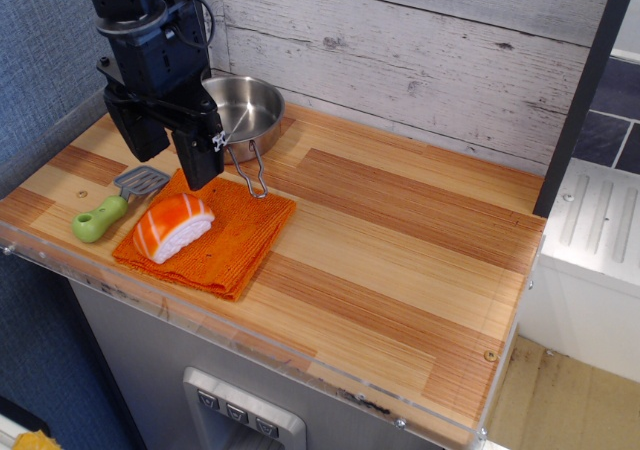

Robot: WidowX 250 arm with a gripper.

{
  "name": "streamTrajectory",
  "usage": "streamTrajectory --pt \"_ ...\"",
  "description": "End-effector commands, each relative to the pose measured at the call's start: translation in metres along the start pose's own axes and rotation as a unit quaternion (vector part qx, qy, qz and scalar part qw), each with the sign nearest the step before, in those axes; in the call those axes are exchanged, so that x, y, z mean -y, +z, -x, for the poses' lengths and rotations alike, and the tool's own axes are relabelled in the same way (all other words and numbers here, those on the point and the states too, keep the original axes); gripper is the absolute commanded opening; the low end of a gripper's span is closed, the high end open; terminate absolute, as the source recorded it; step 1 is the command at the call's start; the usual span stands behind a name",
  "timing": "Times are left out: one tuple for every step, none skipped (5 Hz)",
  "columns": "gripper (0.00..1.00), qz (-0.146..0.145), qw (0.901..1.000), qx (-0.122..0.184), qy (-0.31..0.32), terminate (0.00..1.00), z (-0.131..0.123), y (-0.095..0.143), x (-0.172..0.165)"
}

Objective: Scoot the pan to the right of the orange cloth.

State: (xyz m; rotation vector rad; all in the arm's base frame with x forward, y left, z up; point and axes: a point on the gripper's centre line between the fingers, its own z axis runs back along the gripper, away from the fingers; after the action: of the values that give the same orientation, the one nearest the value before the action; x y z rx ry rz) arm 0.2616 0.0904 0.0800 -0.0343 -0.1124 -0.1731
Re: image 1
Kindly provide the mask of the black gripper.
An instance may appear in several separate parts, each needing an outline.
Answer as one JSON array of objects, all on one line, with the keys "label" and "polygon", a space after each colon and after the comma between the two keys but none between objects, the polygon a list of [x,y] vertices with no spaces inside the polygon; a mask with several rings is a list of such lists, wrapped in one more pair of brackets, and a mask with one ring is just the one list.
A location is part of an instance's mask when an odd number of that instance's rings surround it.
[{"label": "black gripper", "polygon": [[200,190],[224,172],[217,106],[201,81],[208,44],[191,0],[160,0],[146,14],[118,14],[96,21],[114,61],[102,58],[104,101],[131,153],[147,162],[174,145],[187,184]]}]

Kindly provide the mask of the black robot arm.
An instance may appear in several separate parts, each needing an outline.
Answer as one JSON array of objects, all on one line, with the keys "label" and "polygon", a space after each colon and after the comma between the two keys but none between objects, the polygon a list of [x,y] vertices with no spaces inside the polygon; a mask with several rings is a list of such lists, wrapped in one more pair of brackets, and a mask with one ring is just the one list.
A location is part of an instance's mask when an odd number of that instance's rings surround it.
[{"label": "black robot arm", "polygon": [[214,36],[200,22],[204,0],[91,0],[111,58],[104,101],[130,151],[141,162],[175,146],[189,187],[199,190],[224,170],[218,108],[204,89]]}]

